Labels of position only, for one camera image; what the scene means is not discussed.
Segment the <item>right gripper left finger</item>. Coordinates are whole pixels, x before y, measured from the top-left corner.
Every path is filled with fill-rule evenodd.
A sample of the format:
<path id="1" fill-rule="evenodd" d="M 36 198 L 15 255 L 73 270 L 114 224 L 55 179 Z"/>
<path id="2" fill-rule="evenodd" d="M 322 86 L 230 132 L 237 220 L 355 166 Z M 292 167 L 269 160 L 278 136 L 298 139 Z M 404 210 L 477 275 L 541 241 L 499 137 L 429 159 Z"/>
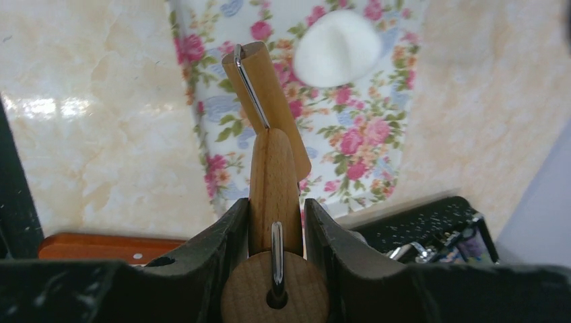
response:
<path id="1" fill-rule="evenodd" d="M 246 257 L 249 201 L 145 266 L 122 260 L 4 260 L 2 322 L 220 322 Z"/>

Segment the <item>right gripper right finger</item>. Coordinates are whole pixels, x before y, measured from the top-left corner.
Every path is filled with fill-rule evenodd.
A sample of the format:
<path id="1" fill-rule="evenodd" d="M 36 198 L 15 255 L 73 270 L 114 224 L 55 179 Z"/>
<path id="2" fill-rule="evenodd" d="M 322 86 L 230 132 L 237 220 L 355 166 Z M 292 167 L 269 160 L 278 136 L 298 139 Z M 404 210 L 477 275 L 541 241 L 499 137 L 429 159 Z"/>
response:
<path id="1" fill-rule="evenodd" d="M 308 259 L 323 270 L 329 322 L 569 322 L 570 269 L 402 264 L 304 206 Z"/>

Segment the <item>wooden dough roller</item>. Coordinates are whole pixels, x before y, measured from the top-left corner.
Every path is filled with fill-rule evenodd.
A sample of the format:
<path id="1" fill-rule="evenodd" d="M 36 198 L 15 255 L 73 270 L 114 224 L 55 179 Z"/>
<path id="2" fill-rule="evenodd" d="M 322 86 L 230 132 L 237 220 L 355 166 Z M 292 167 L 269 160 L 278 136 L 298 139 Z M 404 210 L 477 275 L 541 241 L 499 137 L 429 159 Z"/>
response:
<path id="1" fill-rule="evenodd" d="M 304 257 L 298 183 L 311 169 L 266 45 L 237 44 L 223 68 L 253 129 L 248 257 L 222 291 L 224 322 L 326 322 L 329 294 Z"/>

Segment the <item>floral tray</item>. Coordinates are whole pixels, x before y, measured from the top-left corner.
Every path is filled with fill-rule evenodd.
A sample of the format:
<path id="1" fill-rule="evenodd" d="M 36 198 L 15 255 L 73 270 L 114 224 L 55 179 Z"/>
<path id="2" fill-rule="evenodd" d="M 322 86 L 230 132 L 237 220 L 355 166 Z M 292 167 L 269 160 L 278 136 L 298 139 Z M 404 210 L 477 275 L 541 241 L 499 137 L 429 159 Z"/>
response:
<path id="1" fill-rule="evenodd" d="M 427 1 L 167 1 L 214 211 L 248 195 L 255 140 L 222 59 L 236 43 L 257 40 L 267 46 L 312 164 L 301 197 L 334 217 L 387 200 L 397 185 L 427 8 Z M 379 63 L 346 85 L 306 85 L 294 75 L 294 49 L 314 23 L 340 9 L 372 24 Z"/>

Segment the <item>white dough ball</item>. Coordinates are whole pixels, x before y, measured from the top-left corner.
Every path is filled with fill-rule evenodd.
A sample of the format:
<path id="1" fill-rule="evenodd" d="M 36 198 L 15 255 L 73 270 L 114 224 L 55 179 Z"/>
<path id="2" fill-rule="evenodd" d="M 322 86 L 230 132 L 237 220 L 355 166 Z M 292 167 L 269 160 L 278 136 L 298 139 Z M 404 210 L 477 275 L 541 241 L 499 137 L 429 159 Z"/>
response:
<path id="1" fill-rule="evenodd" d="M 302 83 L 338 87 L 373 70 L 383 50 L 381 37 L 365 17 L 336 10 L 319 18 L 296 45 L 292 67 Z"/>

